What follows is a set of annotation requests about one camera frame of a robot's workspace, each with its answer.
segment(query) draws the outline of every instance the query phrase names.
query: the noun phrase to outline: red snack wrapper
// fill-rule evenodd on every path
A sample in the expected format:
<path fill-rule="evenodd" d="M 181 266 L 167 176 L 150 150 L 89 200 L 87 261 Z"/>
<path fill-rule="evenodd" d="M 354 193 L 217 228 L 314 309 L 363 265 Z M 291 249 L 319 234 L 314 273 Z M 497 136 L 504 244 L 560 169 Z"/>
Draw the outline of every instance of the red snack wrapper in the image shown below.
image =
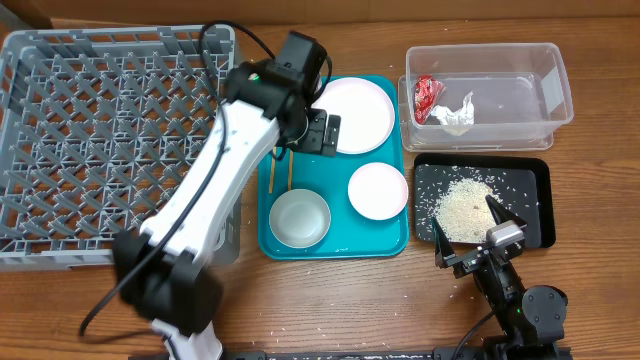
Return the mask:
<path fill-rule="evenodd" d="M 440 93 L 444 91 L 444 84 L 434 79 L 431 75 L 422 75 L 416 83 L 416 122 L 424 125 L 429 113 Z"/>

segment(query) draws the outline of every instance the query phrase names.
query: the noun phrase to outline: transparent container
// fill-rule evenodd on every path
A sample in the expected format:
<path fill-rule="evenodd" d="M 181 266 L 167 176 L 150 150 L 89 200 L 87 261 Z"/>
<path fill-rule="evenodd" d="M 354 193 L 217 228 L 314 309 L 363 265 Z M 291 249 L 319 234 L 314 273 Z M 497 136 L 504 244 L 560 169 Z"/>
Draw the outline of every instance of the transparent container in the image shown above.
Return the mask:
<path fill-rule="evenodd" d="M 567 73 L 551 43 L 413 47 L 406 68 L 398 105 L 408 151 L 544 150 L 553 131 L 573 119 Z M 415 85 L 427 74 L 444 83 L 437 104 L 452 111 L 473 91 L 473 125 L 443 126 L 433 116 L 424 125 L 415 121 Z"/>

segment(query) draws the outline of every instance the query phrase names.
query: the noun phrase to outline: white crumpled paper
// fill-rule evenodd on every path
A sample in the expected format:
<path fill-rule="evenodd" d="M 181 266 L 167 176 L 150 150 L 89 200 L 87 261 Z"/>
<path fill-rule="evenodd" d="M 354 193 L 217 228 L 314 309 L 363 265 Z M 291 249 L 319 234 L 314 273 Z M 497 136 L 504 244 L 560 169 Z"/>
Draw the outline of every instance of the white crumpled paper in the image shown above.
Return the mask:
<path fill-rule="evenodd" d="M 462 100 L 462 108 L 453 112 L 446 106 L 436 105 L 431 109 L 429 115 L 434 116 L 440 121 L 441 125 L 448 126 L 461 126 L 461 125 L 473 125 L 473 104 L 471 103 L 471 96 L 473 91 L 468 93 Z M 460 136 L 469 128 L 446 128 L 444 131 L 451 135 Z"/>

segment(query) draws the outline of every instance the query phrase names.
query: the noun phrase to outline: white plate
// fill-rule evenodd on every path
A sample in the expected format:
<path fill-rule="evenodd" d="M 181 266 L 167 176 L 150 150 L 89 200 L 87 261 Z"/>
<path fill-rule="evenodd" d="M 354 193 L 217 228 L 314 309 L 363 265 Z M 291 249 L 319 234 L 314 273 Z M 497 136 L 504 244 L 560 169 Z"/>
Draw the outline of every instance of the white plate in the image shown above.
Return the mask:
<path fill-rule="evenodd" d="M 400 171 L 384 163 L 361 166 L 349 180 L 349 200 L 360 215 L 372 220 L 390 219 L 409 199 L 407 180 Z"/>
<path fill-rule="evenodd" d="M 363 154 L 382 145 L 391 134 L 396 114 L 387 93 L 360 78 L 330 82 L 314 108 L 339 115 L 338 152 Z"/>
<path fill-rule="evenodd" d="M 317 244 L 329 231 L 331 212 L 311 190 L 295 189 L 280 195 L 269 212 L 271 232 L 286 246 L 302 249 Z"/>

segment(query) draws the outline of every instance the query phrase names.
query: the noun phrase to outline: teal tray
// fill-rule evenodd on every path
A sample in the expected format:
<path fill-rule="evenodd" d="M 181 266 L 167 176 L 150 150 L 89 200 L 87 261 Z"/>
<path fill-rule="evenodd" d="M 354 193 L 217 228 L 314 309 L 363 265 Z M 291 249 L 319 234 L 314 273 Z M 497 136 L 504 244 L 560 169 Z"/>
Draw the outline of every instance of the teal tray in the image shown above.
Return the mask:
<path fill-rule="evenodd" d="M 300 153 L 294 155 L 292 188 L 315 191 L 325 199 L 331 210 L 329 232 L 318 244 L 306 249 L 287 247 L 271 232 L 269 211 L 276 199 L 287 191 L 289 153 L 282 161 L 276 162 L 272 194 L 269 194 L 271 157 L 265 156 L 258 166 L 258 242 L 262 251 L 275 260 L 393 256 L 407 246 L 409 216 L 406 206 L 400 214 L 389 220 L 375 221 L 360 215 L 349 202 L 349 179 L 360 166 L 383 162 L 404 174 L 396 89 L 391 81 L 379 75 L 357 77 L 375 83 L 389 95 L 396 110 L 393 131 L 382 146 L 366 154 L 338 154 L 335 158 Z"/>

